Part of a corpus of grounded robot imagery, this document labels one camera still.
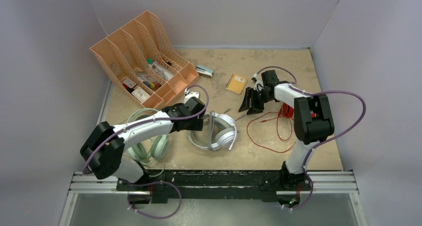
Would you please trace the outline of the red black headphones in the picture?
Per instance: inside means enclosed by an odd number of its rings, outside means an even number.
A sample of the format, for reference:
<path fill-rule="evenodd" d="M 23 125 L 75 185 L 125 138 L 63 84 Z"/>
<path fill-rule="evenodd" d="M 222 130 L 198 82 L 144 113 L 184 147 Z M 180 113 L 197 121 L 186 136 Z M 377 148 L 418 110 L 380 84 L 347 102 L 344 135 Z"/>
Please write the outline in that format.
<path fill-rule="evenodd" d="M 283 103 L 280 110 L 279 110 L 279 116 L 284 116 L 286 118 L 293 119 L 294 117 L 294 108 L 290 105 Z"/>

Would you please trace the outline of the white over-ear headphones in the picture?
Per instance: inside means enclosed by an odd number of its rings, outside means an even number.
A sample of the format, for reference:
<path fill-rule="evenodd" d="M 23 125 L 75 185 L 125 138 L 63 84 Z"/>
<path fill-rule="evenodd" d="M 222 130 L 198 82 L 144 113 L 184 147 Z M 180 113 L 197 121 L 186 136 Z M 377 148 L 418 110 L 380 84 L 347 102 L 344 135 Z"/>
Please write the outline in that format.
<path fill-rule="evenodd" d="M 214 111 L 205 113 L 204 118 L 209 120 L 208 142 L 206 145 L 196 144 L 192 138 L 195 135 L 192 130 L 188 132 L 189 141 L 202 150 L 217 151 L 225 148 L 231 151 L 238 135 L 235 120 L 225 113 L 219 114 Z"/>

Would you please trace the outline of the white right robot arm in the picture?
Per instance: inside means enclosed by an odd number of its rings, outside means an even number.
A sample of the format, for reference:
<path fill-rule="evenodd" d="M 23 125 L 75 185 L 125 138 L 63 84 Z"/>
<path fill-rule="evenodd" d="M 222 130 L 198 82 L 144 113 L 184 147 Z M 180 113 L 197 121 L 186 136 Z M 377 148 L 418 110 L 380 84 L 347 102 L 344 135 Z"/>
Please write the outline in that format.
<path fill-rule="evenodd" d="M 275 70 L 260 71 L 252 77 L 254 87 L 245 91 L 239 112 L 247 115 L 264 111 L 267 102 L 282 102 L 293 109 L 296 144 L 280 170 L 280 185 L 287 190 L 305 180 L 311 148 L 334 133 L 334 121 L 328 97 L 312 95 L 294 87 L 292 82 L 279 80 Z"/>

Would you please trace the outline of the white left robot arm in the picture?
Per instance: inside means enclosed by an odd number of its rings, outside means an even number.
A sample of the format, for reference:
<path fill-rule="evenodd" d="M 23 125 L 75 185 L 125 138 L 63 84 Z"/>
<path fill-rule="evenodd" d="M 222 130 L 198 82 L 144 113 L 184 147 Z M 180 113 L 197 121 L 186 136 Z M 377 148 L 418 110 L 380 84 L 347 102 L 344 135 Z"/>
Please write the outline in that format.
<path fill-rule="evenodd" d="M 98 180 L 115 176 L 129 182 L 135 190 L 148 186 L 145 168 L 126 157 L 124 152 L 130 147 L 155 136 L 181 130 L 199 129 L 207 108 L 197 97 L 186 103 L 167 106 L 141 120 L 110 125 L 99 123 L 80 149 L 85 160 L 84 174 L 94 174 Z"/>

